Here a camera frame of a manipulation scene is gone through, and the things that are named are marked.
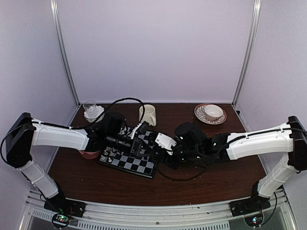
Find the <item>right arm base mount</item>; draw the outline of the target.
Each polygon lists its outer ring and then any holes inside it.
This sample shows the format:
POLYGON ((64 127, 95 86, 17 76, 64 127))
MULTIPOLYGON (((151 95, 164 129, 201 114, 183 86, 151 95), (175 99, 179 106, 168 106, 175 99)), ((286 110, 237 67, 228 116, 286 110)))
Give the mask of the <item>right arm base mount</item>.
POLYGON ((268 198, 246 198, 230 202, 233 217, 243 216, 244 222, 252 228, 260 227, 264 222, 263 210, 270 208, 268 198))

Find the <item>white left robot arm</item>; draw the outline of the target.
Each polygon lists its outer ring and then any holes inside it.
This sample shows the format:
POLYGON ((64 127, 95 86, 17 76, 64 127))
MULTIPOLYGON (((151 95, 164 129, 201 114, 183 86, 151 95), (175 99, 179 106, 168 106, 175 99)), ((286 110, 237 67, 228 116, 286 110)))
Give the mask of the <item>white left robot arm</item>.
POLYGON ((59 213, 69 209, 60 186, 39 166, 30 153, 33 146, 53 146, 95 152, 106 148, 124 152, 135 158, 147 157, 152 148, 138 137, 148 123, 139 123, 132 131, 124 125, 124 116, 106 113, 99 122, 87 126, 60 126, 33 119, 23 113, 3 138, 0 155, 3 161, 21 171, 39 189, 59 213))

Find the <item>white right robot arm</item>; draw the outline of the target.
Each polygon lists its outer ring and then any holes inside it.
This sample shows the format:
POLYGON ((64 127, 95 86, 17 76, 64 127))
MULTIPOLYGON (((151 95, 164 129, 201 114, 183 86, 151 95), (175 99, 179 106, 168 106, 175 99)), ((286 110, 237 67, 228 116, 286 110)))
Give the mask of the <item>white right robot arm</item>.
POLYGON ((207 138, 200 127, 185 122, 175 129, 175 138, 162 133, 155 142, 168 158, 202 159, 206 167, 213 163, 238 160, 247 156, 282 153, 278 164, 268 175, 256 182, 246 200, 249 211, 257 211, 292 175, 307 169, 307 131, 296 116, 287 123, 269 129, 245 133, 226 133, 207 138))

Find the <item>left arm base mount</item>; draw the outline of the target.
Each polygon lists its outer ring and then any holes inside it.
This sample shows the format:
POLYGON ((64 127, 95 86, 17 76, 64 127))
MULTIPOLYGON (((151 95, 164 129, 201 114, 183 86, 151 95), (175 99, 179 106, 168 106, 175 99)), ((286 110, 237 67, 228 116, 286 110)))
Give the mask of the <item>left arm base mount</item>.
POLYGON ((80 201, 66 200, 64 208, 56 208, 49 201, 45 201, 44 209, 53 211, 51 218, 52 225, 57 229, 63 229, 69 225, 76 225, 77 218, 82 218, 85 212, 86 204, 80 201))

